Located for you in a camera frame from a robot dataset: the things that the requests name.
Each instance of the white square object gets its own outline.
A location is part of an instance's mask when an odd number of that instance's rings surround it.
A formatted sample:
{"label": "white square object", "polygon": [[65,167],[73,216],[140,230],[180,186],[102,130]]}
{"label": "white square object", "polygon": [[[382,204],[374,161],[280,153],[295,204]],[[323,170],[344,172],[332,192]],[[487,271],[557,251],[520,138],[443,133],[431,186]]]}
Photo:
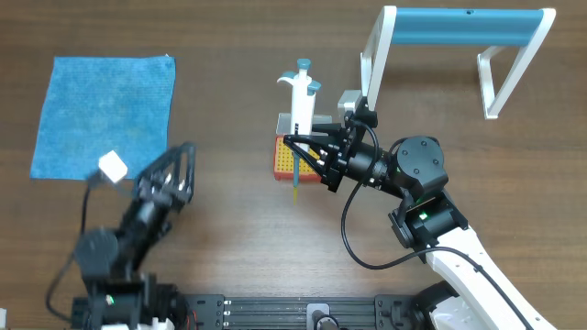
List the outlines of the white square object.
{"label": "white square object", "polygon": [[128,173],[127,165],[113,150],[100,158],[98,167],[112,183],[118,183]]}

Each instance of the wooden tabletop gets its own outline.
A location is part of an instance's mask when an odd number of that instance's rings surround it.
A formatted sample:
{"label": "wooden tabletop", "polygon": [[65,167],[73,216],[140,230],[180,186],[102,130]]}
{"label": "wooden tabletop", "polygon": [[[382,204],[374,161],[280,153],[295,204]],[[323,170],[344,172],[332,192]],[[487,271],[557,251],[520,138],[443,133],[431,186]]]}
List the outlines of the wooden tabletop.
{"label": "wooden tabletop", "polygon": [[[230,296],[415,294],[441,278],[413,259],[371,271],[339,233],[354,184],[304,184],[298,205],[272,175],[275,125],[291,89],[275,81],[298,58],[323,84],[316,112],[360,87],[359,54],[384,1],[34,1],[0,10],[0,307],[8,325],[57,327],[44,308],[50,279],[76,240],[84,183],[31,180],[40,110],[55,56],[169,54],[177,80],[170,145],[197,144],[195,195],[143,269],[186,293]],[[439,6],[396,1],[397,6]],[[376,132],[382,147],[418,134],[444,149],[449,192],[495,263],[558,328],[587,327],[587,3],[444,1],[443,6],[541,8],[558,14],[500,118],[482,114],[482,48],[392,47]],[[513,50],[493,61],[502,82]],[[88,226],[116,226],[128,200],[102,189]],[[391,196],[361,190],[349,240],[370,262],[409,252],[387,214]],[[73,267],[54,298],[84,295]]]}

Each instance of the brown wood surface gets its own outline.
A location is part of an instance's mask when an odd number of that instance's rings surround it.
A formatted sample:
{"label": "brown wood surface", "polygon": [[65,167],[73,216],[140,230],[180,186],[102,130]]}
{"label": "brown wood surface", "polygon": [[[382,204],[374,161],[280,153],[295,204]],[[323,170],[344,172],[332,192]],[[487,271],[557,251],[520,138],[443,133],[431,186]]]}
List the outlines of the brown wood surface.
{"label": "brown wood surface", "polygon": [[[338,193],[303,185],[298,205],[271,172],[277,115],[290,88],[276,85],[298,58],[323,84],[316,112],[337,115],[360,87],[359,53],[383,5],[558,10],[545,44],[505,105],[485,121],[478,48],[392,48],[377,103],[383,147],[437,137],[449,191],[491,256],[555,326],[587,328],[587,2],[564,1],[34,1],[0,3],[0,307],[8,325],[57,327],[43,297],[72,250],[83,183],[29,175],[55,56],[177,62],[170,144],[197,143],[195,196],[144,270],[184,292],[231,296],[373,296],[417,293],[440,280],[411,260],[365,270],[345,251]],[[513,52],[493,61],[502,81]],[[128,200],[106,189],[89,227],[115,226]],[[394,237],[390,196],[360,191],[349,236],[371,262],[406,250]],[[84,294],[74,267],[55,305]]]}

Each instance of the white and blue rack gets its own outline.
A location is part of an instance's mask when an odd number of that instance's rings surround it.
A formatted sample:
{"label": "white and blue rack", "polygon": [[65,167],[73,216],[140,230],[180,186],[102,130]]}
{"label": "white and blue rack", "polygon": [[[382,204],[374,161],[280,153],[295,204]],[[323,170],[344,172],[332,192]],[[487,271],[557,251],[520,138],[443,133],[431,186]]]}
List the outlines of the white and blue rack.
{"label": "white and blue rack", "polygon": [[[398,8],[380,13],[360,55],[361,93],[375,109],[389,48],[394,45],[489,46],[477,56],[483,112],[496,119],[537,53],[556,16],[552,8],[450,9]],[[490,59],[506,47],[519,51],[500,91],[495,94]]]}

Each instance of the blue towel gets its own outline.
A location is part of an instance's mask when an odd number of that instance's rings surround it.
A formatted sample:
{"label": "blue towel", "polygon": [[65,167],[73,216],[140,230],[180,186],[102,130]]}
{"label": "blue towel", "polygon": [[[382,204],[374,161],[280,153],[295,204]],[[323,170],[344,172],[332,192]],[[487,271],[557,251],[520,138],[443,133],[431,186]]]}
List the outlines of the blue towel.
{"label": "blue towel", "polygon": [[55,58],[31,178],[83,180],[114,150],[134,178],[167,148],[175,59]]}

